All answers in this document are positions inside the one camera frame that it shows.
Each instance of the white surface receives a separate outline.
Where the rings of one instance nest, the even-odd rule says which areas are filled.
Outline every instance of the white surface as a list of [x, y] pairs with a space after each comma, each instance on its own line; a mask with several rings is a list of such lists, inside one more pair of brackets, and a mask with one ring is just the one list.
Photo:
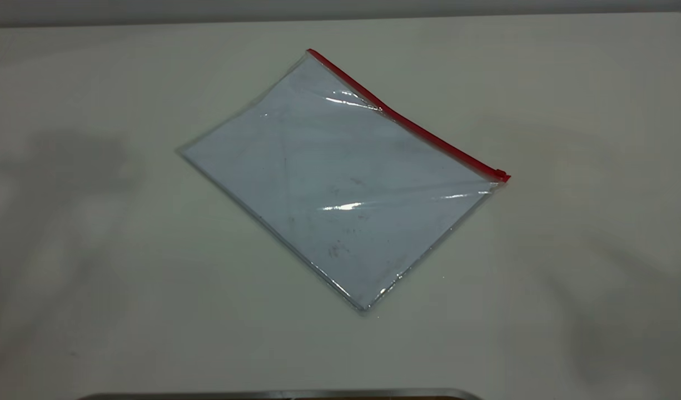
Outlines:
[[[368, 317], [173, 151], [309, 47], [513, 175]], [[681, 398], [680, 14], [0, 31], [0, 398], [394, 387]]]
[[182, 154], [363, 311], [496, 186], [312, 56]]

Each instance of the transparent plastic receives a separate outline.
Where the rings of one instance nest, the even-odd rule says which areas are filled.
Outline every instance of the transparent plastic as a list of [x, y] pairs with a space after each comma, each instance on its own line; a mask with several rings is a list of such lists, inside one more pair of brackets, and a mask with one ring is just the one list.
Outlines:
[[313, 50], [180, 152], [361, 311], [509, 178]]

